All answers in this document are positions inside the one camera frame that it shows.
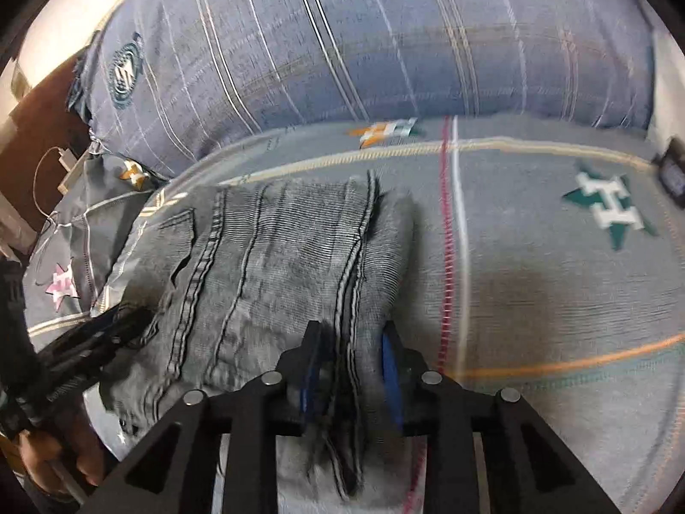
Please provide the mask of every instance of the bed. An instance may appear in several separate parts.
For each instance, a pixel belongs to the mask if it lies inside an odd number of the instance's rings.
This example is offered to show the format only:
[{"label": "bed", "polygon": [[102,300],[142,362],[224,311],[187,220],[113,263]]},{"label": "bed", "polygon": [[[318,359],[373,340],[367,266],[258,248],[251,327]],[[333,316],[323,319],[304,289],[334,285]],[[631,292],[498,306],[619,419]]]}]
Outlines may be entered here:
[{"label": "bed", "polygon": [[[654,511],[685,465],[685,221],[650,163],[672,134],[646,131],[651,21],[639,0],[125,0],[75,70],[92,156],[27,270],[34,343],[118,303],[201,186],[372,170],[414,204],[405,344],[436,364],[453,257],[451,373],[519,388],[622,512]],[[155,421],[130,383],[87,398],[119,455]],[[399,511],[410,472],[351,505]],[[347,511],[329,498],[280,506]]]}]

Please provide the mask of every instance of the orange stripe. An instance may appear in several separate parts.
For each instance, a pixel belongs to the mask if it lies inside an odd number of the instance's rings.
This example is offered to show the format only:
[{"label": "orange stripe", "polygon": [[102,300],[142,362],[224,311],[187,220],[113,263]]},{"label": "orange stripe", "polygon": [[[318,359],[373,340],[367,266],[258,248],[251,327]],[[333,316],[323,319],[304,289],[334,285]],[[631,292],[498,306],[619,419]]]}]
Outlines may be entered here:
[{"label": "orange stripe", "polygon": [[563,371],[572,371],[574,369],[590,369],[592,367],[599,367],[600,365],[605,365],[613,361],[621,361],[637,356],[643,356],[646,353],[659,352],[683,341],[685,341],[685,333],[677,336],[671,336],[666,340],[661,340],[660,342],[655,342],[653,344],[638,346],[636,348],[632,348],[631,350],[607,353],[603,356],[595,356],[593,358],[563,361],[559,363],[542,363],[539,365],[527,365],[525,367],[467,369],[467,371],[464,373],[464,376],[469,379],[489,379],[517,376],[539,376],[561,373]]}]

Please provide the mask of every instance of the gray denim jeans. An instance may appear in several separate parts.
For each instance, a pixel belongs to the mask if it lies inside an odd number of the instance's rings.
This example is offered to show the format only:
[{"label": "gray denim jeans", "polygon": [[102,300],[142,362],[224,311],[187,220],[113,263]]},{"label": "gray denim jeans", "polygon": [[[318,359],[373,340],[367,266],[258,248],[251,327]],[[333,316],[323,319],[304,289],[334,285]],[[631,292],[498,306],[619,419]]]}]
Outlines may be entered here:
[{"label": "gray denim jeans", "polygon": [[407,194],[380,194],[371,173],[200,188],[167,207],[139,243],[122,299],[156,314],[140,350],[101,385],[105,404],[145,431],[190,388],[233,391],[272,370],[309,320],[322,321],[334,330],[337,384],[351,390],[353,415],[279,442],[280,489],[349,498],[369,442],[384,478],[390,457],[405,457],[384,414],[379,348],[408,260],[411,210]]}]

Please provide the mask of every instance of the pink star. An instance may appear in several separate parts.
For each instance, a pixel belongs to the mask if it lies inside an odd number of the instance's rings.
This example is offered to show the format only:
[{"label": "pink star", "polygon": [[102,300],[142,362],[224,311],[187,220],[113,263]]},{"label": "pink star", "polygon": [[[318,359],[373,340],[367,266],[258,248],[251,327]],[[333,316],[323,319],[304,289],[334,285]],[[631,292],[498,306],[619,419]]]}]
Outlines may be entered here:
[{"label": "pink star", "polygon": [[66,271],[58,264],[56,271],[52,274],[52,284],[45,293],[52,294],[52,301],[55,304],[55,311],[58,311],[64,296],[78,297],[76,286],[74,285],[74,274],[71,271],[71,261]]}]

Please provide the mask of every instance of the green star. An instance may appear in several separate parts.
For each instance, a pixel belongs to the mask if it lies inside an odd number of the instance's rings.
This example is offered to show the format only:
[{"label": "green star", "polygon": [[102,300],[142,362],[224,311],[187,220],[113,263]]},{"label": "green star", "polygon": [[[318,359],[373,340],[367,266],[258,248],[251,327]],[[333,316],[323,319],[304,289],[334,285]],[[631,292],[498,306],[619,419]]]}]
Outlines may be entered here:
[{"label": "green star", "polygon": [[[583,163],[583,161],[578,161],[578,170],[581,173],[584,173],[589,179],[591,180],[600,180],[602,182],[611,182],[612,178],[605,178],[598,172],[593,171],[587,164]],[[633,206],[631,196],[630,196],[630,181],[628,179],[628,176],[622,175],[619,177],[621,180],[622,185],[625,188],[625,193],[626,195],[624,197],[621,197],[619,194],[614,194],[614,198],[618,201],[618,203],[621,206],[621,210],[618,212],[626,212],[631,209]],[[563,199],[570,201],[574,205],[577,205],[581,208],[584,209],[593,209],[593,205],[600,205],[603,210],[605,211],[610,211],[611,210],[611,204],[607,204],[605,200],[602,198],[602,194],[600,191],[595,190],[595,192],[588,192],[588,191],[583,191],[583,188],[578,188],[575,189],[569,193],[566,193],[566,195],[563,196]],[[658,236],[658,232],[656,231],[656,228],[653,226],[650,221],[648,221],[645,216],[641,212],[637,212],[639,215],[639,220],[642,223],[641,227],[638,227],[638,230],[644,230],[646,233],[648,233],[650,236],[656,237]],[[625,234],[628,231],[628,227],[632,226],[633,223],[631,222],[612,222],[611,224],[608,225],[607,229],[609,230],[609,235],[611,236],[611,243],[612,243],[612,248],[614,251],[620,251],[623,247],[623,242],[625,240]]]}]

